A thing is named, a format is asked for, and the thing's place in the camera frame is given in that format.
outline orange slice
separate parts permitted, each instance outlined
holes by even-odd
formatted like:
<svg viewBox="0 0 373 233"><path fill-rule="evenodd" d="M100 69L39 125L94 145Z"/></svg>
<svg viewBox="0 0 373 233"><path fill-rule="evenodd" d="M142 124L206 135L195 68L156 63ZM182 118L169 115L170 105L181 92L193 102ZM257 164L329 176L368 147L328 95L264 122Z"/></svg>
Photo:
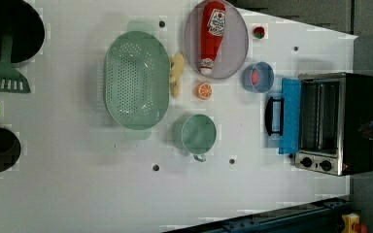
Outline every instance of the orange slice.
<svg viewBox="0 0 373 233"><path fill-rule="evenodd" d="M212 88L208 83L200 83L196 87L196 96L200 99L207 100L212 95Z"/></svg>

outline green mug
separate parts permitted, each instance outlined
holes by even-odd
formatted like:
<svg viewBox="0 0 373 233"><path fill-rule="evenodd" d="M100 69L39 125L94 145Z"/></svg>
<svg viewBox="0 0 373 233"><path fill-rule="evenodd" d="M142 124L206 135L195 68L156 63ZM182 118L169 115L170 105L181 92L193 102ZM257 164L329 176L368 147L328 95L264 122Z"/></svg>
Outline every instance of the green mug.
<svg viewBox="0 0 373 233"><path fill-rule="evenodd" d="M217 128L208 116L182 116L172 127L172 137L178 148L192 153L196 161L205 162L205 153L217 139Z"/></svg>

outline small blue bowl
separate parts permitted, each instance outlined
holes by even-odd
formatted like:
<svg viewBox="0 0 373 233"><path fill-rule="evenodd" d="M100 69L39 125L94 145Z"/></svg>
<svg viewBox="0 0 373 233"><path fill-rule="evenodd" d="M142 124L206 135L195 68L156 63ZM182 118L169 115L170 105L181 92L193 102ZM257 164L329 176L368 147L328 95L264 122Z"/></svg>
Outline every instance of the small blue bowl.
<svg viewBox="0 0 373 233"><path fill-rule="evenodd" d="M253 72L258 71L259 81L253 84L252 76ZM248 66L244 70L244 75L242 76L242 81L244 88L247 91L254 93L265 93L271 89L272 84L274 84L274 71L271 66L265 62L258 62L256 64Z"/></svg>

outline bottle label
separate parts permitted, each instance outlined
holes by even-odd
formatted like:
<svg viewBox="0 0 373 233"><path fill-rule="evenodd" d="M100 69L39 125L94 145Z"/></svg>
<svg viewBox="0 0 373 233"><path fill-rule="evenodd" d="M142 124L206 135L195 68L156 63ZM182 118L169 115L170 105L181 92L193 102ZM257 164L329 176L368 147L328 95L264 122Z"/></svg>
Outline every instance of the bottle label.
<svg viewBox="0 0 373 233"><path fill-rule="evenodd" d="M213 9L211 18L208 21L209 32L214 36L223 36L225 28L225 11L220 9Z"/></svg>
<svg viewBox="0 0 373 233"><path fill-rule="evenodd" d="M214 66L214 61L210 58L205 58L201 60L201 67L209 67L212 68Z"/></svg>

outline ketchup bottle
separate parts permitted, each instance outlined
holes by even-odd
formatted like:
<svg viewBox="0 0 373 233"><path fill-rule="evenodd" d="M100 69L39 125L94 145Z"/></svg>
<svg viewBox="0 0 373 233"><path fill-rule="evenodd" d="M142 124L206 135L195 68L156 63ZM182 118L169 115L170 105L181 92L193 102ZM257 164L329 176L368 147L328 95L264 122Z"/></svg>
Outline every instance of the ketchup bottle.
<svg viewBox="0 0 373 233"><path fill-rule="evenodd" d="M210 76L225 28L223 3L209 2L204 8L201 23L201 73Z"/></svg>

